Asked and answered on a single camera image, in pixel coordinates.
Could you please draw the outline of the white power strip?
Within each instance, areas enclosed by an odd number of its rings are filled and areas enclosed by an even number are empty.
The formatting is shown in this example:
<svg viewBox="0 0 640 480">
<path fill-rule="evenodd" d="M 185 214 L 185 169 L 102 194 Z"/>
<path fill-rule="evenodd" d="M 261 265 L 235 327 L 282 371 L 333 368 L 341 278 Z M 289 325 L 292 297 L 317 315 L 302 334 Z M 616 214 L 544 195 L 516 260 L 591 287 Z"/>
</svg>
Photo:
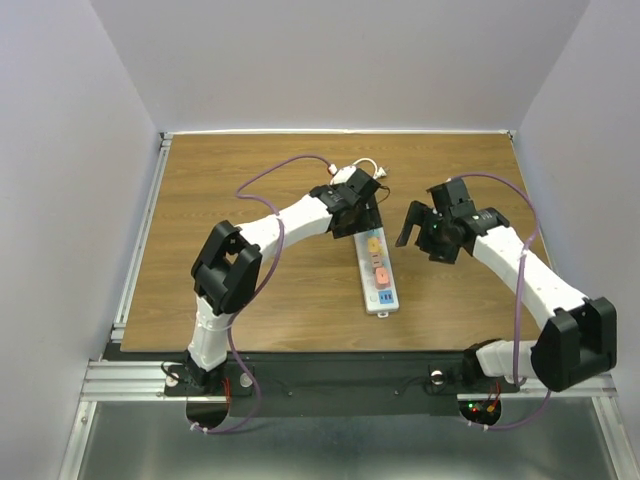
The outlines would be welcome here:
<svg viewBox="0 0 640 480">
<path fill-rule="evenodd" d="M 354 235 L 365 310 L 386 318 L 399 310 L 386 236 L 382 227 Z"/>
</svg>

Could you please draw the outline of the pink orange charger plug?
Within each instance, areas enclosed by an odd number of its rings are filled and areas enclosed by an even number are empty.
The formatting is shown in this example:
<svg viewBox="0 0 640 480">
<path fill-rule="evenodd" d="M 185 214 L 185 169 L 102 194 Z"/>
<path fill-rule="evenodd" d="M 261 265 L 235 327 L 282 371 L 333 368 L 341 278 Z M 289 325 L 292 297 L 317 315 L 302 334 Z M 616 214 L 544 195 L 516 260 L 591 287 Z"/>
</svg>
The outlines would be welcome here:
<svg viewBox="0 0 640 480">
<path fill-rule="evenodd" d="M 391 286 L 391 277 L 386 267 L 379 267 L 374 270 L 374 283 L 378 290 L 384 290 Z"/>
</svg>

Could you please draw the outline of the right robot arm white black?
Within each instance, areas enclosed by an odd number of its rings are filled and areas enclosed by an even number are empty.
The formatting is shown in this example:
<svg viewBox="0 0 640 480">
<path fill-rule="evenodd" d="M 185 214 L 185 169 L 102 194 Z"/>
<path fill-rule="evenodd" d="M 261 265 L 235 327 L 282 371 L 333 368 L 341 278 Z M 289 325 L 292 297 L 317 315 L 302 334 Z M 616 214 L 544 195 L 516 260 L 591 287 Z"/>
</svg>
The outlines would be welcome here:
<svg viewBox="0 0 640 480">
<path fill-rule="evenodd" d="M 530 250 L 496 209 L 472 202 L 438 211 L 410 203 L 396 241 L 403 247 L 414 228 L 416 246 L 430 260 L 456 262 L 460 251 L 491 270 L 529 311 L 540 329 L 535 341 L 490 339 L 469 347 L 460 366 L 463 384 L 482 390 L 495 378 L 512 383 L 538 379 L 564 391 L 617 364 L 617 312 L 604 297 L 592 299 L 569 285 Z"/>
</svg>

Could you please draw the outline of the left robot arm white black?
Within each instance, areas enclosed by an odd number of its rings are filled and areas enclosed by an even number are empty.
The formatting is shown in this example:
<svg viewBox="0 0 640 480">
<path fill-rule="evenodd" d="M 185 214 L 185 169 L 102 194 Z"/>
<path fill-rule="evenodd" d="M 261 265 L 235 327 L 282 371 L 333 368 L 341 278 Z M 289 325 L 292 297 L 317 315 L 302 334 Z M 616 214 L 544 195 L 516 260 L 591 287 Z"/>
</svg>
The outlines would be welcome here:
<svg viewBox="0 0 640 480">
<path fill-rule="evenodd" d="M 364 170 L 345 167 L 284 209 L 272 206 L 259 220 L 213 227 L 191 268 L 196 315 L 185 361 L 191 386 L 202 394 L 221 386 L 231 324 L 264 288 L 283 250 L 316 235 L 339 239 L 380 227 L 382 187 Z"/>
</svg>

